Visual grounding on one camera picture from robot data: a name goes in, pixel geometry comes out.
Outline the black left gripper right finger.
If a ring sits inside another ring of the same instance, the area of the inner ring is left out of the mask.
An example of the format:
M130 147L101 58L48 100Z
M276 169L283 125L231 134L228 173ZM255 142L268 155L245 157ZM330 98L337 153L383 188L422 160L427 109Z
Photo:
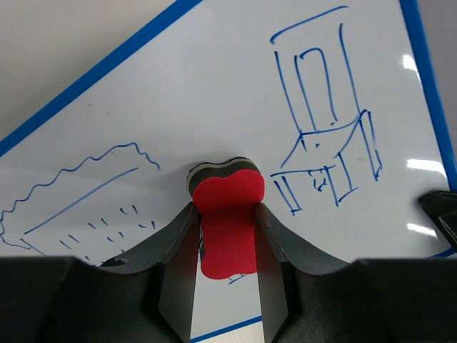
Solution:
M254 210L263 335L267 342L454 342L454 259L347 263Z

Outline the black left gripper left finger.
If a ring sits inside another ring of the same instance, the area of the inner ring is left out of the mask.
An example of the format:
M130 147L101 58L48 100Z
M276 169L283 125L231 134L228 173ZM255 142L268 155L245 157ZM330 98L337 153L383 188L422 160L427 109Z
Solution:
M3 342L188 342L199 214L91 266L76 257L1 259Z

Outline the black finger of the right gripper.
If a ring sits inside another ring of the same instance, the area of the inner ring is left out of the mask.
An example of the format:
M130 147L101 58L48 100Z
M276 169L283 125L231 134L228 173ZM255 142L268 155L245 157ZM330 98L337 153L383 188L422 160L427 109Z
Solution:
M434 190L419 197L418 203L449 244L456 247L456 193Z

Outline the red whiteboard eraser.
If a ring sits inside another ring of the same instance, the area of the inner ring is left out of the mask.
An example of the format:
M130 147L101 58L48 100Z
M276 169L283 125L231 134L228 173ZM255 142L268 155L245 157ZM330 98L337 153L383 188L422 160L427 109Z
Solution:
M256 272L254 208L265 180L246 157L204 162L189 172L187 188L200 216L201 271L209 279Z

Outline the blue framed whiteboard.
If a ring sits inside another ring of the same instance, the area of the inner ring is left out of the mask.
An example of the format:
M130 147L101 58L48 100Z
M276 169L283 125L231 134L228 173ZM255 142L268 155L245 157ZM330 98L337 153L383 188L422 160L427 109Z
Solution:
M417 1L175 1L1 142L1 255L99 265L251 159L347 262L454 258L418 207L456 160Z

